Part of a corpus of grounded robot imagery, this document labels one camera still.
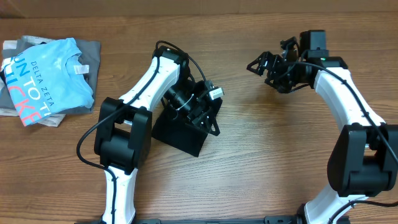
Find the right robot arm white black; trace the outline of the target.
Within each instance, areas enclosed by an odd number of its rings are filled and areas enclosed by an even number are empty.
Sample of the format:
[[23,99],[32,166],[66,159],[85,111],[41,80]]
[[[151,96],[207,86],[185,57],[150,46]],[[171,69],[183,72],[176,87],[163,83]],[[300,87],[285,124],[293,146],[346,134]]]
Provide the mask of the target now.
[[290,38],[282,52],[263,52],[247,69],[279,93],[310,87],[328,105],[340,135],[327,163],[328,182],[292,216],[267,223],[348,223],[346,213],[391,190],[397,178],[397,126],[387,124],[355,87],[347,64],[330,56],[321,34]]

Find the black t-shirt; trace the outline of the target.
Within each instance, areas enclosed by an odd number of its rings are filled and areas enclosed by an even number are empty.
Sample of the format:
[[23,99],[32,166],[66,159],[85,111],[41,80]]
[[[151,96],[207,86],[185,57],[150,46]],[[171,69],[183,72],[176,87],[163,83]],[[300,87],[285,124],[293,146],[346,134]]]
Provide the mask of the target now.
[[208,135],[177,118],[169,102],[152,128],[153,138],[195,157],[199,156]]

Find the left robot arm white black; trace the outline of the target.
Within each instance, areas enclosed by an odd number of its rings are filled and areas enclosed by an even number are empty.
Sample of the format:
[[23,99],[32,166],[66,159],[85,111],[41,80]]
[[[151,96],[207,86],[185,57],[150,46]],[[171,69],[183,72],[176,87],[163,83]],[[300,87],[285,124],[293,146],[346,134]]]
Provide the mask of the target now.
[[189,55],[156,47],[143,77],[119,99],[103,101],[94,150],[105,168],[106,208],[100,223],[132,223],[134,190],[152,139],[197,157],[208,135],[220,129],[216,115],[224,91],[195,81]]

